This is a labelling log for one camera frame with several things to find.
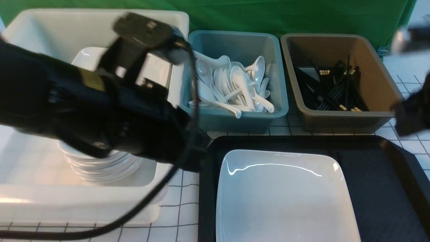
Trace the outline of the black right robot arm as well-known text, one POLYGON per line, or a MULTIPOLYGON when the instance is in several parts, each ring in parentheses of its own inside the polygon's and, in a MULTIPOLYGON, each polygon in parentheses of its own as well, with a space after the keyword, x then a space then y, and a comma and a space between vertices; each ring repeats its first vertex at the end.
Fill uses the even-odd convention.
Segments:
MULTIPOLYGON (((392 54, 407 54, 429 50, 429 23, 405 26, 394 34, 391 43, 392 54)), ((430 74, 418 92, 397 101, 391 106, 396 119, 395 129, 400 137, 409 136, 430 127, 430 74)))

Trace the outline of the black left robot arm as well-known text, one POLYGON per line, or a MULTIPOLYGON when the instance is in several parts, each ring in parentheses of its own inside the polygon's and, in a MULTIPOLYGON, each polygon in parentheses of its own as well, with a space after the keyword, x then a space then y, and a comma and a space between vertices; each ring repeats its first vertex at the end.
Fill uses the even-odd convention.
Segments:
POLYGON ((149 53, 179 65, 190 58, 189 43, 176 27, 133 12, 113 30, 95 71, 1 39, 1 125, 94 158, 122 151, 199 172, 209 137, 167 100, 166 87, 138 84, 149 53))

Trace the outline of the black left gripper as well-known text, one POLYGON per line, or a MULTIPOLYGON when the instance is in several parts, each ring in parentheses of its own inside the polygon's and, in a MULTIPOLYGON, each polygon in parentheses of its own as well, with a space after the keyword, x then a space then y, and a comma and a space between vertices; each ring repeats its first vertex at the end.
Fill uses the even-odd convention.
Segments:
POLYGON ((106 123, 108 147, 199 172, 209 137, 190 116, 168 100, 168 90, 146 79, 137 84, 149 53, 173 65, 189 64, 197 83, 192 49, 173 26, 126 13, 113 24, 117 38, 102 55, 96 74, 110 97, 113 113, 106 123))

